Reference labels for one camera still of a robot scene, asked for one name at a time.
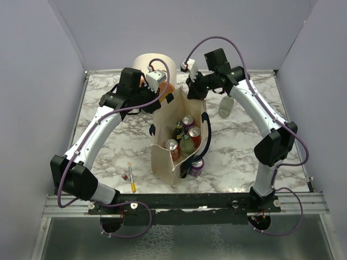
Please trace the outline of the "cream canvas tote bag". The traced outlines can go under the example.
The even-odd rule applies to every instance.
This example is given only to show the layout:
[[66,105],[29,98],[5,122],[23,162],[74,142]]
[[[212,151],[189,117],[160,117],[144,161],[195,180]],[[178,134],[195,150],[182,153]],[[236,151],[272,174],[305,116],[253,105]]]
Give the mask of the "cream canvas tote bag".
[[[171,186],[180,182],[181,176],[193,161],[202,159],[208,152],[211,143],[211,123],[204,100],[188,99],[183,88],[176,89],[167,95],[161,103],[162,107],[153,114],[150,127],[152,136],[151,170],[154,176]],[[201,130],[201,144],[192,155],[181,155],[173,160],[165,142],[171,139],[175,123],[185,115],[193,117],[195,125]]]

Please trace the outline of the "purple soda can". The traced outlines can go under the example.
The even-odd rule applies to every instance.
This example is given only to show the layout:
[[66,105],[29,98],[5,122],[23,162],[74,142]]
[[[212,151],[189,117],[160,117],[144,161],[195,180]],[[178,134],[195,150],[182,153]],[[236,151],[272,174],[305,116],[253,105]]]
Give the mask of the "purple soda can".
[[191,164],[189,174],[193,177],[199,177],[202,173],[203,168],[204,168],[204,160],[203,159],[195,161]]
[[195,125],[195,121],[192,115],[185,115],[184,117],[182,117],[181,122],[185,131]]

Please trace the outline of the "red cola can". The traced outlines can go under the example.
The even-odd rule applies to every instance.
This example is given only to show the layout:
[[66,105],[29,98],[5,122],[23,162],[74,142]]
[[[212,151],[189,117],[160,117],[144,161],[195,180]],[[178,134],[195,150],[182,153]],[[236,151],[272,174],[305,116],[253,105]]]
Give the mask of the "red cola can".
[[170,151],[173,161],[177,161],[180,158],[179,145],[175,139],[168,139],[165,142],[165,148]]
[[201,144],[201,130],[199,127],[192,126],[188,130],[188,134],[194,142],[195,148],[198,148]]

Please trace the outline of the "green glass bottle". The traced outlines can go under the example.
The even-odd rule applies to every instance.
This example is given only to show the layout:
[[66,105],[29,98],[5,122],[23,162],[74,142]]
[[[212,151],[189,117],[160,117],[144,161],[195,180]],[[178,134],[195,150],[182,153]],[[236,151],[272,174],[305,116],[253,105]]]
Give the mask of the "green glass bottle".
[[183,124],[181,121],[177,121],[176,122],[176,127],[175,129],[173,130],[173,133],[172,133],[172,138],[174,140],[176,140],[177,142],[179,142],[183,135],[185,134],[185,130],[183,128]]

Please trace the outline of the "clear plastic bottle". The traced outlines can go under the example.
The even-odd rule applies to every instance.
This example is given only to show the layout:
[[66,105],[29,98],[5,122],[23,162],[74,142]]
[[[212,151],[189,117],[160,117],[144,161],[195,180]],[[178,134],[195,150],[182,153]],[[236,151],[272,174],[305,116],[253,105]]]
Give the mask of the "clear plastic bottle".
[[179,142],[179,148],[182,156],[188,157],[195,152],[195,144],[189,135],[184,135]]

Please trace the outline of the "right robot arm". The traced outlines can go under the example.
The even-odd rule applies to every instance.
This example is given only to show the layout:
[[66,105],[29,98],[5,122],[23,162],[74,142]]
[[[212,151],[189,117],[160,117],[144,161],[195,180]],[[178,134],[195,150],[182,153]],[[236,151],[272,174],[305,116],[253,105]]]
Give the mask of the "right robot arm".
[[259,164],[255,183],[250,189],[249,206],[253,211],[261,212],[274,196],[275,168],[292,150],[298,127],[294,122],[286,122],[270,107],[242,66],[230,66],[222,48],[206,53],[204,57],[211,72],[208,75],[198,70],[193,59],[185,58],[181,62],[181,71],[189,74],[186,81],[188,99],[203,100],[208,91],[214,92],[221,88],[254,121],[262,140],[254,148]]

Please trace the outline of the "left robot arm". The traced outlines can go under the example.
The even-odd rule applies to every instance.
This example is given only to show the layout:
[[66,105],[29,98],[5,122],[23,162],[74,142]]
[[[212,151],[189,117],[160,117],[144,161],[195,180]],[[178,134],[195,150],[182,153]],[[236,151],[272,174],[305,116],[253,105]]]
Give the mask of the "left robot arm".
[[163,96],[159,86],[169,83],[170,71],[154,69],[143,73],[134,68],[124,68],[119,82],[104,94],[94,115],[82,136],[63,155],[55,155],[50,161],[57,195],[62,192],[75,199],[101,203],[105,212],[118,211],[120,192],[99,180],[91,172],[96,156],[113,130],[124,120],[128,112],[137,109],[153,113],[160,109],[159,99]]

